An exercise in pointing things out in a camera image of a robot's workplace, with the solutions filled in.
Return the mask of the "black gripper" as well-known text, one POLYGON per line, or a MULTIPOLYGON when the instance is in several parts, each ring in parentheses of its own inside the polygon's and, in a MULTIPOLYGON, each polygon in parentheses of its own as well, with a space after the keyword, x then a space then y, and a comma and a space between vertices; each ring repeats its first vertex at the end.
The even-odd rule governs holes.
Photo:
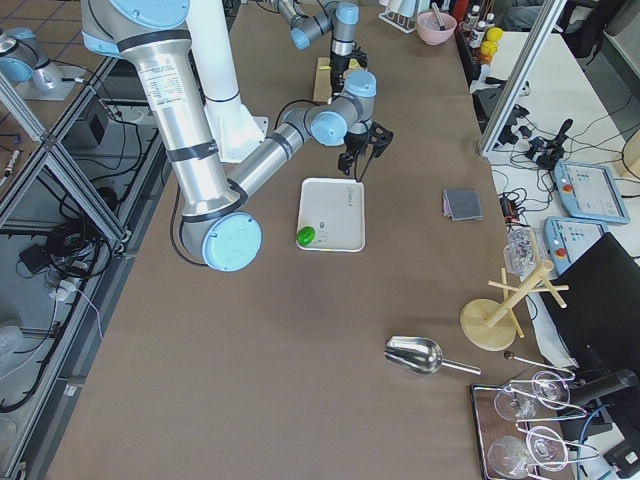
POLYGON ((344 88, 344 72, 349 68, 350 62, 355 60, 357 64, 366 69, 368 66, 367 54, 356 43, 337 43, 330 51, 330 101, 333 101, 344 88))
POLYGON ((373 157, 377 158, 384 153, 392 141, 393 132, 378 122, 372 122, 365 133, 348 132, 344 137, 346 151, 338 157, 338 170, 344 175, 350 175, 356 158, 363 155, 369 145, 373 147, 373 157))

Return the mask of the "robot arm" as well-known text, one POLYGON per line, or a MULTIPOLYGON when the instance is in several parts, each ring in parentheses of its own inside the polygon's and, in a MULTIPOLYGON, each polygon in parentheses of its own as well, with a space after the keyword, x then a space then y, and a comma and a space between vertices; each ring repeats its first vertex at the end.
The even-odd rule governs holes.
POLYGON ((232 272, 256 257, 258 222, 247 200, 308 141, 343 146, 338 167, 349 173, 362 155, 378 156, 392 134, 373 119, 375 76, 349 70, 361 59, 357 5, 331 1, 308 16, 278 1, 299 49, 331 38, 332 100, 294 108, 265 133, 242 103, 219 1, 85 1, 88 50, 130 62, 145 92, 184 199, 181 251, 192 263, 232 272))
POLYGON ((360 67, 368 66, 367 54, 356 42, 356 27, 359 22, 359 6, 348 1, 319 3, 321 11, 313 16, 306 15, 295 6, 294 1, 269 1, 289 24, 290 37, 299 50, 307 49, 312 43, 331 34, 329 53, 330 99, 342 92, 345 72, 350 62, 355 60, 360 67))

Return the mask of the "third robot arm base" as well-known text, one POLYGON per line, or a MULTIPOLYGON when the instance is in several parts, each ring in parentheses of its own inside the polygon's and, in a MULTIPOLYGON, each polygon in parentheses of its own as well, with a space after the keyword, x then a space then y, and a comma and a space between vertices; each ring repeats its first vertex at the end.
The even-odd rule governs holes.
POLYGON ((25 100, 63 101, 73 89, 26 27, 1 30, 1 73, 25 100))

